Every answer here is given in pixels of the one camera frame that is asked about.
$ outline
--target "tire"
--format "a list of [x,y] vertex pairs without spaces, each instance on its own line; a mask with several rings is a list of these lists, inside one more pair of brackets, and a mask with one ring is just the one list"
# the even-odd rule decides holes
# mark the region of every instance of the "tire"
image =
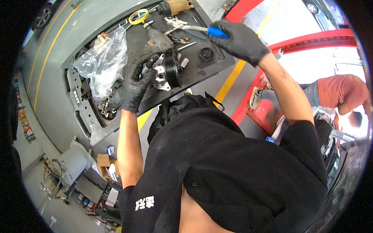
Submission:
[[319,9],[317,8],[315,4],[310,3],[310,2],[305,2],[305,5],[307,9],[309,10],[309,12],[311,12],[312,14],[317,14],[319,12]]
[[34,23],[32,24],[32,27],[35,30],[43,29],[51,20],[53,16],[53,8],[50,5],[45,5],[36,16],[36,19]]

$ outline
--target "black glove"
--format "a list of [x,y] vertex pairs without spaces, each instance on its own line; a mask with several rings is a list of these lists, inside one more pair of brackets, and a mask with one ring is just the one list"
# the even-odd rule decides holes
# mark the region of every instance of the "black glove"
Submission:
[[229,39],[210,36],[210,40],[227,53],[257,66],[259,61],[271,51],[265,46],[258,35],[243,23],[231,23],[217,20],[211,24],[229,35]]
[[124,78],[123,88],[119,91],[120,103],[122,109],[134,113],[139,112],[139,106],[142,98],[145,95],[146,89],[153,78],[156,77],[156,72],[150,69],[142,79],[139,78],[143,64],[154,56],[155,53],[146,52],[136,58],[128,65],[129,72]]

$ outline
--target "sneaker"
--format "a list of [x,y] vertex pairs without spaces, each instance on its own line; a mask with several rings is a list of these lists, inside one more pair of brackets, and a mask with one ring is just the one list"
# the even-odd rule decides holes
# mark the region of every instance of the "sneaker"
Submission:
[[193,93],[192,93],[192,89],[191,89],[191,88],[188,88],[188,89],[186,89],[186,90],[184,91],[183,96],[186,96],[186,95],[193,95]]
[[259,92],[262,91],[262,88],[259,88],[257,86],[254,87],[253,93],[250,97],[250,108],[256,109],[258,104],[261,102],[261,98],[259,96]]
[[266,83],[268,90],[273,90],[271,84],[269,82]]

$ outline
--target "jeans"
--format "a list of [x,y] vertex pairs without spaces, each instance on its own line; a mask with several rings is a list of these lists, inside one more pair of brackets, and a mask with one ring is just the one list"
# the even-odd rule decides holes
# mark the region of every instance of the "jeans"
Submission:
[[[303,92],[305,93],[311,107],[320,106],[319,91],[317,90],[317,81],[311,84],[299,84]],[[274,104],[279,105],[275,92],[272,90],[263,90],[259,92],[259,97],[263,100],[270,100]]]

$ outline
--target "cordless drill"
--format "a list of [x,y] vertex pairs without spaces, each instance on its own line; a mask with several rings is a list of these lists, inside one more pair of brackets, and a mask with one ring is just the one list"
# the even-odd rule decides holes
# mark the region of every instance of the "cordless drill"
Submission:
[[145,23],[144,28],[148,31],[150,40],[148,41],[149,49],[154,52],[164,53],[170,48],[174,48],[175,44],[163,34],[160,30],[152,28],[149,24]]

